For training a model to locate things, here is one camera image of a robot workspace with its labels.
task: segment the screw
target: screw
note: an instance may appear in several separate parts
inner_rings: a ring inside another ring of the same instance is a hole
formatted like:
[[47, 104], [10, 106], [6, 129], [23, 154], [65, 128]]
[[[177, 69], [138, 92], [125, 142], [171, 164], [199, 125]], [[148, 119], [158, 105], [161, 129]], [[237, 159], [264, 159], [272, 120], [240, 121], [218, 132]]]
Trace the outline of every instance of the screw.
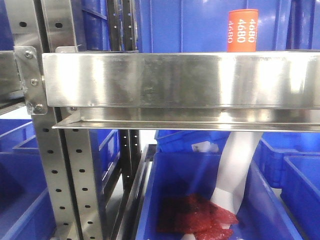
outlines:
[[32, 78], [30, 82], [31, 82], [31, 85], [34, 87], [38, 86], [38, 83], [39, 83], [38, 79], [34, 79], [34, 78]]
[[35, 105], [35, 110], [36, 110], [37, 112], [41, 112], [43, 107], [44, 107], [44, 106], [43, 106], [42, 104], [37, 104], [37, 105]]
[[34, 53], [32, 51], [25, 51], [24, 56], [27, 59], [32, 59], [34, 57]]

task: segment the white paper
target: white paper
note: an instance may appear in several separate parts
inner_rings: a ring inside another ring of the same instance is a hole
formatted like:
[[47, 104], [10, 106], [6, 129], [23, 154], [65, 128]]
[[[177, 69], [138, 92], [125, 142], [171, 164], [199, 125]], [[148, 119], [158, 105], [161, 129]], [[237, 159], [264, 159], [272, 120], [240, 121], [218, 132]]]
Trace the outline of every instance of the white paper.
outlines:
[[[244, 198], [248, 170], [263, 132], [231, 132], [223, 149], [211, 202], [237, 214]], [[196, 240], [185, 234], [181, 240]]]
[[200, 152], [200, 153], [217, 153], [219, 152], [219, 147], [217, 144], [209, 142], [209, 141], [202, 141], [191, 145], [192, 151]]

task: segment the orange cylinder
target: orange cylinder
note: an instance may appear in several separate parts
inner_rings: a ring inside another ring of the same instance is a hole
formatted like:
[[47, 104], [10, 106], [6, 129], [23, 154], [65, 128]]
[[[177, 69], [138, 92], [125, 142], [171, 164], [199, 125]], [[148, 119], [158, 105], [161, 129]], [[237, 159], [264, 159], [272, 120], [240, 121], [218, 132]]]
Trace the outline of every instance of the orange cylinder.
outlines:
[[228, 52], [256, 51], [258, 15], [257, 9], [239, 9], [229, 12]]

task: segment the storage rack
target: storage rack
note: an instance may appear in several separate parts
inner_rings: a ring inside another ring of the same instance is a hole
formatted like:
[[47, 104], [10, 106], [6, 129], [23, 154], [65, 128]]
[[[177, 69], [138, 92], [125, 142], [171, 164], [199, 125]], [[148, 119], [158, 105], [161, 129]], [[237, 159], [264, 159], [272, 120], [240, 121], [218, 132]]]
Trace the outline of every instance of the storage rack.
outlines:
[[[155, 152], [140, 156], [138, 129], [320, 131], [318, 52], [87, 52], [80, 0], [5, 3], [14, 51], [0, 52], [0, 74], [22, 82], [61, 240], [135, 237]], [[136, 50], [134, 2], [123, 2], [123, 31], [118, 4], [107, 5], [111, 50]], [[119, 164], [104, 178], [89, 130], [99, 128], [121, 129]], [[106, 229], [120, 173], [123, 198]]]

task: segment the blue plastic crate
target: blue plastic crate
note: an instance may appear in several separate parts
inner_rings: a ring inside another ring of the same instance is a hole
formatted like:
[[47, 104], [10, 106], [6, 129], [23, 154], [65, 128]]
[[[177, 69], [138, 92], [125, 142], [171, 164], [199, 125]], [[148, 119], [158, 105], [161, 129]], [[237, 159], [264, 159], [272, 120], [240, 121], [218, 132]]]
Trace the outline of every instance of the blue plastic crate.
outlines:
[[11, 33], [4, 0], [0, 0], [0, 51], [13, 50], [14, 39]]
[[229, 131], [179, 131], [157, 130], [154, 139], [159, 152], [206, 152], [222, 153]]
[[[198, 193], [209, 199], [215, 189], [220, 155], [157, 153], [147, 185], [136, 240], [180, 240], [182, 234], [156, 232], [161, 200]], [[239, 224], [230, 240], [302, 240], [282, 204], [253, 162], [250, 166]]]
[[320, 2], [292, 0], [288, 49], [320, 50]]
[[56, 222], [39, 155], [0, 153], [0, 239], [49, 240]]
[[320, 156], [287, 156], [281, 198], [310, 240], [320, 239]]
[[115, 129], [99, 129], [97, 132], [102, 171], [105, 172], [109, 169], [111, 163], [119, 158], [119, 131]]
[[105, 0], [82, 0], [84, 32], [88, 50], [110, 50], [106, 4]]
[[320, 133], [266, 132], [253, 160], [271, 187], [283, 186], [286, 156], [320, 156]]
[[32, 121], [0, 119], [0, 152], [12, 152], [13, 147], [35, 134]]
[[39, 154], [39, 147], [36, 135], [29, 137], [23, 142], [20, 142], [18, 145], [14, 146], [12, 150], [15, 153]]
[[136, 0], [143, 53], [227, 50], [229, 11], [258, 9], [257, 50], [285, 50], [291, 0]]
[[[118, 130], [99, 129], [96, 131], [99, 144], [99, 155], [102, 162], [102, 171], [107, 171], [111, 162], [119, 157]], [[33, 135], [12, 148], [15, 153], [39, 154], [36, 136]]]

